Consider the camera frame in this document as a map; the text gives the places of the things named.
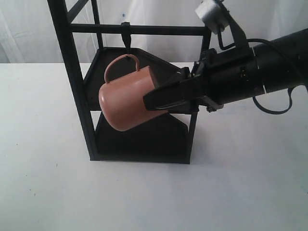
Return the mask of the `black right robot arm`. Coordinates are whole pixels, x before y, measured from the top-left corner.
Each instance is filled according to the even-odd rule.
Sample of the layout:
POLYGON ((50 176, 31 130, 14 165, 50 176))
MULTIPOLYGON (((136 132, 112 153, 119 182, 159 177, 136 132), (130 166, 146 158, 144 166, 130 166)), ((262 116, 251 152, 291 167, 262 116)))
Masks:
POLYGON ((191 72, 147 93, 149 111, 193 114, 199 106, 215 112, 225 104, 308 84, 308 32, 267 41, 248 39, 243 48, 208 49, 191 72))

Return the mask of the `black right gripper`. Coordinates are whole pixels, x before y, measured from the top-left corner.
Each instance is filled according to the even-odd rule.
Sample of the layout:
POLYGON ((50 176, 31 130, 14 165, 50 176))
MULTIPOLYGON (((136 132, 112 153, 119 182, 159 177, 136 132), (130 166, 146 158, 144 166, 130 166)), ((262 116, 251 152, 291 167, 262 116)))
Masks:
POLYGON ((209 112, 227 103, 257 96, 259 78, 252 48, 233 48, 221 53, 203 52, 199 64, 180 68, 172 75, 156 76, 156 89, 143 97, 148 111, 192 114, 205 106, 209 112))

